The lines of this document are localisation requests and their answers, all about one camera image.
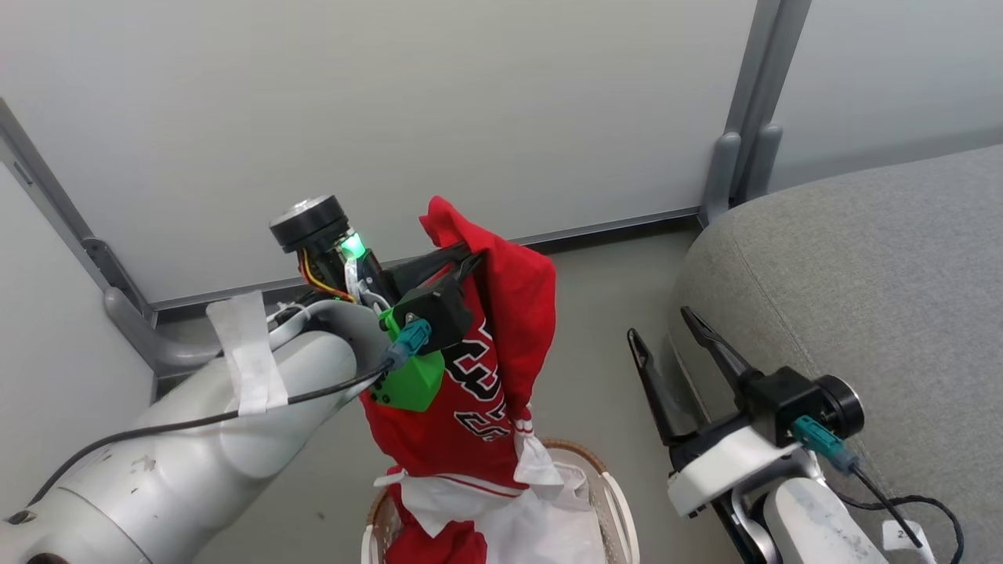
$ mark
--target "teal connector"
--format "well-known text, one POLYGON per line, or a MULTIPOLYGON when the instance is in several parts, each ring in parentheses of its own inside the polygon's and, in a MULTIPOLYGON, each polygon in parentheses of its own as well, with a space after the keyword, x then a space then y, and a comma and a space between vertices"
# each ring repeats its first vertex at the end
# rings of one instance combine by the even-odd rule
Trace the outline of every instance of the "teal connector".
POLYGON ((428 337, 432 334, 432 326, 424 319, 408 321, 400 334, 394 340, 394 344, 399 344, 407 351, 408 356, 414 356, 418 350, 425 346, 428 337))
POLYGON ((807 415, 797 417, 790 432, 795 441, 824 457, 844 476, 850 476, 860 462, 857 454, 844 446, 842 439, 807 415))
POLYGON ((399 370, 407 363, 407 359, 416 355, 421 347, 428 342, 432 334, 432 326, 424 319, 408 321, 393 340, 390 348, 383 353, 383 358, 390 360, 390 370, 399 370))

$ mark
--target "black cable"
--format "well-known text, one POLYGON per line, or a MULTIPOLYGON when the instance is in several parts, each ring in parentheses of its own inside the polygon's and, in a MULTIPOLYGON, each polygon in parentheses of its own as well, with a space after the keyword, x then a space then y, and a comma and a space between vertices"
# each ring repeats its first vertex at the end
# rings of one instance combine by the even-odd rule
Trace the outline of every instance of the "black cable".
MULTIPOLYGON (((871 482, 870 480, 865 481, 864 479, 862 479, 861 481, 864 482, 865 486, 868 486, 868 483, 871 482)), ((868 486, 868 489, 871 490, 872 492, 875 492, 876 490, 872 489, 871 486, 868 486)), ((961 522, 958 521, 958 518, 954 515, 954 513, 940 501, 934 498, 927 498, 925 496, 903 496, 900 498, 892 498, 890 500, 885 499, 883 503, 875 504, 875 503, 859 502, 847 496, 846 494, 841 494, 840 492, 837 492, 835 490, 833 490, 832 493, 834 493, 835 496, 840 498, 840 501, 842 501, 844 504, 849 505, 850 507, 856 507, 857 509, 863 509, 865 511, 880 511, 883 509, 889 509, 889 507, 894 508, 900 505, 911 504, 911 503, 924 503, 936 507, 937 509, 944 512, 944 515, 947 516, 947 518, 951 521, 951 525, 954 527, 954 538, 955 542, 958 545, 958 548, 955 549, 954 556, 951 557, 951 564, 958 564, 959 562, 961 562, 961 556, 965 552, 965 534, 961 530, 961 522)), ((911 531, 910 528, 902 526, 901 522, 899 523, 899 525, 903 527, 905 531, 907 531, 907 534, 909 531, 911 531)))
MULTIPOLYGON (((308 401, 310 399, 316 399, 318 397, 330 395, 332 393, 337 393, 339 391, 344 391, 345 389, 358 385, 366 380, 372 379, 373 377, 380 375, 380 373, 386 372, 387 368, 390 365, 389 363, 390 363, 389 360, 381 362, 379 366, 373 368, 372 370, 367 371, 364 374, 355 376, 350 380, 345 380, 341 383, 336 383, 334 385, 329 385, 327 387, 322 387, 320 389, 315 389, 313 391, 308 391, 306 393, 300 393, 299 395, 293 395, 289 398, 289 404, 293 405, 295 403, 300 403, 303 401, 308 401)), ((58 482, 59 479, 62 478, 62 476, 66 474, 67 471, 69 471, 69 469, 73 468, 73 465, 80 462, 80 459, 82 459, 83 457, 86 457, 87 455, 93 453, 94 451, 100 449, 101 447, 106 447, 113 443, 128 441, 130 439, 139 439, 140 437, 149 437, 151 435, 159 435, 160 433, 171 433, 173 431, 185 431, 187 429, 195 429, 197 427, 204 427, 207 425, 223 422, 226 420, 236 419, 236 418, 237 418, 237 411, 234 410, 234 411, 227 411, 225 413, 220 413, 218 415, 210 415, 208 417, 203 417, 201 419, 193 419, 190 421, 182 421, 182 422, 168 424, 168 425, 157 425, 153 427, 133 429, 130 431, 123 431, 121 433, 116 433, 114 435, 109 435, 104 439, 95 441, 90 445, 87 445, 83 449, 80 449, 79 451, 77 451, 75 455, 73 455, 66 462, 64 462, 62 466, 60 466, 55 471, 55 473, 53 473, 52 476, 50 476, 49 479, 45 481, 45 484, 43 484, 42 487, 38 490, 38 493, 35 494, 35 497, 31 498, 31 501, 28 502, 28 505, 26 507, 31 507, 32 505, 38 503, 42 498, 45 497, 45 494, 49 493, 49 490, 51 490, 52 487, 55 486, 56 482, 58 482)))
POLYGON ((872 482, 870 478, 868 478, 868 475, 864 474, 864 471, 861 470, 861 466, 855 464, 850 468, 850 470, 854 474, 856 474, 857 477, 861 479, 861 482, 863 482, 864 485, 867 486, 868 490, 871 490, 871 493, 874 494, 876 498, 878 498, 878 501, 881 502, 881 506, 887 509, 888 512, 892 514, 892 517, 894 517, 895 520, 899 523, 899 526, 902 527, 902 530, 906 533, 906 536, 909 537, 909 540, 913 541, 913 544, 916 545, 916 548, 923 548, 923 543, 920 541, 919 537, 916 536, 916 533, 913 531, 913 528, 910 527, 909 525, 906 525, 906 520, 902 518, 902 514, 899 513, 899 510, 896 509, 895 506, 888 501, 888 498, 885 497, 885 494, 883 494, 881 489, 878 488, 878 486, 875 485, 875 483, 872 482))

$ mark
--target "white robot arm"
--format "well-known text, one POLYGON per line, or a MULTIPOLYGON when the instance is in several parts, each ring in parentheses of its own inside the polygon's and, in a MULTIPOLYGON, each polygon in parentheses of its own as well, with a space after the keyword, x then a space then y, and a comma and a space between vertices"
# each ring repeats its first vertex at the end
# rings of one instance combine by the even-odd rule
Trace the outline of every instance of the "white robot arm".
MULTIPOLYGON (((368 308, 325 300, 272 332, 290 395, 353 378, 390 344, 368 308), (328 331, 300 333, 307 316, 328 331)), ((240 517, 327 418, 368 387, 261 415, 153 435, 98 450, 39 502, 0 522, 0 562, 189 562, 240 517)), ((217 358, 151 405, 145 428, 236 408, 217 358)))

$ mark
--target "orange wire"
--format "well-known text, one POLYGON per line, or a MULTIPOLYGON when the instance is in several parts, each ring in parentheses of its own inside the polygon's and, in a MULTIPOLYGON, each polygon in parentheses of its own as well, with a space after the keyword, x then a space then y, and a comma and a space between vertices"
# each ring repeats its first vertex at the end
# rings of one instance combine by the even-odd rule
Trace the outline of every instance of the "orange wire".
POLYGON ((299 256, 300 259, 300 274, 302 274, 303 278, 306 279, 307 284, 313 286, 314 288, 317 288, 322 292, 326 292, 335 297, 341 298, 347 302, 355 303, 355 298, 353 298, 351 294, 347 292, 342 292, 337 288, 332 288, 331 286, 328 286, 327 284, 318 280, 317 277, 315 277, 314 274, 310 272, 310 263, 309 263, 310 258, 307 256, 306 249, 300 249, 297 255, 299 256))

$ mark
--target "green led light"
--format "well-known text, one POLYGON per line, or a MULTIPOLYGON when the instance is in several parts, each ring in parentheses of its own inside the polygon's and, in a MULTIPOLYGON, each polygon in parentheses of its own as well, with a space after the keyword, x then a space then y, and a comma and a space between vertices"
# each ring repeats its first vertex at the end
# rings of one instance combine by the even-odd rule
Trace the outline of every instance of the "green led light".
POLYGON ((366 246, 362 244, 362 238, 356 233, 345 239, 341 244, 341 253, 346 259, 361 259, 366 254, 366 246))

